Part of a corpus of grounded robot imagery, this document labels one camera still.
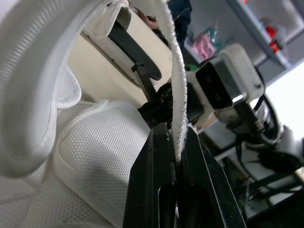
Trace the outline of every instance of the white plastic device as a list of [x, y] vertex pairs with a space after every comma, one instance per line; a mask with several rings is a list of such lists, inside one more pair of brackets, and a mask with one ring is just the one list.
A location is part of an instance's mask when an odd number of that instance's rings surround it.
[[[242, 100], [249, 104], [253, 100], [261, 97], [265, 92], [264, 84], [246, 51], [240, 44], [233, 44], [223, 49], [217, 57], [205, 63], [197, 71], [187, 72], [187, 82], [192, 84], [200, 102], [204, 105], [204, 114], [199, 118], [195, 126], [204, 124], [215, 112], [215, 108], [210, 104], [198, 81], [198, 72], [206, 66], [206, 64], [213, 65], [218, 74], [217, 76], [221, 79], [223, 84], [225, 84], [227, 90], [232, 89], [232, 87], [230, 87], [232, 81], [237, 85], [237, 89], [240, 91], [241, 95], [235, 97], [233, 102]], [[232, 76], [228, 81], [226, 74]], [[221, 113], [225, 113], [226, 110], [231, 113], [231, 108], [229, 107], [221, 110]]]

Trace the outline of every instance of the red object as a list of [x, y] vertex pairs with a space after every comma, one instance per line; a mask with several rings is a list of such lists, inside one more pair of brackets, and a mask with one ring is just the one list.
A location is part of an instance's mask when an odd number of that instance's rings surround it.
[[272, 51], [274, 53], [277, 53], [280, 50], [279, 47], [277, 46], [277, 44], [274, 41], [271, 41], [269, 46], [272, 48]]
[[271, 38], [276, 36], [276, 30], [271, 26], [266, 26], [266, 32], [269, 34]]

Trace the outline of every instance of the shelf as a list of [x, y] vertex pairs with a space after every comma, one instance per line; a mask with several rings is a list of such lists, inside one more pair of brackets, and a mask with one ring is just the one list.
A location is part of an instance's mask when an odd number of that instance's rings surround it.
[[258, 19], [268, 18], [272, 25], [285, 28], [286, 42], [304, 29], [304, 21], [290, 0], [247, 0], [247, 5]]
[[275, 53], [270, 47], [272, 42], [271, 37], [249, 6], [242, 0], [227, 0], [227, 2], [267, 56], [285, 69], [290, 68], [292, 64], [284, 56], [282, 51]]
[[190, 0], [190, 2], [192, 13], [188, 32], [193, 32], [194, 37], [209, 27], [217, 28], [221, 40], [233, 39], [241, 44], [254, 64], [266, 58], [264, 51], [229, 7], [227, 0]]

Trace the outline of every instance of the white mesh fabric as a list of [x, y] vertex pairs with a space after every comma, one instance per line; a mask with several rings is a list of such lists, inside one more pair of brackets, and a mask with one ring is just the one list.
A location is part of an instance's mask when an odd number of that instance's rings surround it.
[[0, 173], [21, 177], [49, 155], [57, 106], [80, 99], [68, 55], [82, 26], [109, 1], [12, 2], [0, 8]]
[[[83, 102], [62, 110], [57, 120], [57, 133], [92, 105]], [[52, 156], [51, 153], [51, 157], [24, 180], [0, 177], [0, 227], [112, 228], [55, 176]]]
[[56, 174], [101, 215], [121, 227], [130, 170], [149, 132], [131, 105], [119, 101], [96, 104], [59, 136], [54, 162], [63, 162], [54, 163]]

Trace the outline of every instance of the mesh pad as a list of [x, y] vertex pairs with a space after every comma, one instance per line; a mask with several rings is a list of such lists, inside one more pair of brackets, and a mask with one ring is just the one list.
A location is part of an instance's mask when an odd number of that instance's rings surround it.
[[150, 128], [124, 102], [96, 104], [60, 134], [57, 176], [117, 227], [122, 227], [130, 169]]

